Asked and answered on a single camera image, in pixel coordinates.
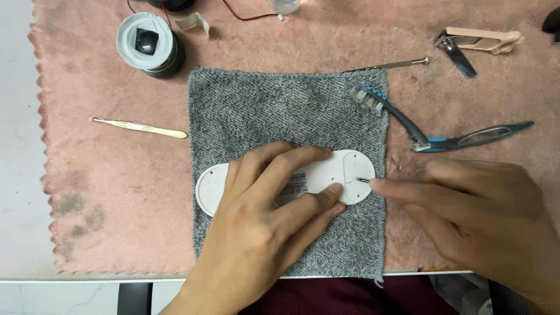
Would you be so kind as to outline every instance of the gray towel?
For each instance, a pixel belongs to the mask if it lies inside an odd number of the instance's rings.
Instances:
[[[277,140],[353,149],[385,176],[387,112],[362,108],[350,90],[369,83],[387,92],[381,70],[351,73],[259,73],[194,69],[189,77],[193,187],[208,167]],[[198,259],[211,218],[193,191],[193,243]],[[286,276],[362,277],[382,281],[385,200],[371,193],[348,206]]]

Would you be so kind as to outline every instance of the black wire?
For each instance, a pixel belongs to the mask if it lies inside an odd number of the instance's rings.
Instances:
[[[127,0],[127,3],[128,3],[128,7],[130,8],[130,10],[131,10],[134,14],[136,14],[136,11],[133,10],[132,7],[130,6],[130,0]]]

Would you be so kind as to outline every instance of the pink mat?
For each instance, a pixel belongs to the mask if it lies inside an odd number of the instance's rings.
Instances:
[[[267,1],[234,1],[240,16],[270,12]],[[136,11],[163,13],[131,1]],[[388,70],[389,95],[429,136],[457,136],[494,124],[535,120],[513,138],[440,156],[520,163],[545,190],[557,223],[560,197],[560,47],[540,31],[555,1],[302,0],[280,22],[236,20],[221,0],[199,0],[212,26],[179,31],[187,63],[168,80],[128,66],[115,34],[131,14],[126,1],[35,0],[30,40],[40,58],[41,126],[49,160],[43,178],[53,206],[52,240],[61,271],[188,272],[191,243],[189,140],[127,131],[87,121],[120,119],[188,132],[187,76],[195,66],[262,72],[336,72],[432,58],[426,66]],[[432,45],[445,26],[519,30],[511,54],[465,54],[479,75],[467,80]],[[390,177],[413,178],[434,155],[409,151],[390,120]],[[385,270],[445,268],[408,215],[388,202]]]

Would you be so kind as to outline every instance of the right hand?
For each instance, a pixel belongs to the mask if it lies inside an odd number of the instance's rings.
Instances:
[[[436,159],[421,183],[374,179],[370,186],[404,202],[441,257],[560,313],[560,238],[523,167]]]

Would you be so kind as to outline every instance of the white plastic casing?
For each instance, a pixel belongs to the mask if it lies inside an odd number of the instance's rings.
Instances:
[[[197,180],[195,195],[198,205],[209,216],[214,216],[223,195],[228,164],[217,164],[205,170]],[[319,193],[332,183],[340,183],[344,192],[338,199],[345,205],[364,200],[371,192],[367,183],[357,178],[375,177],[374,165],[361,152],[333,151],[326,161],[314,162],[294,172],[277,198],[283,206],[306,192]]]

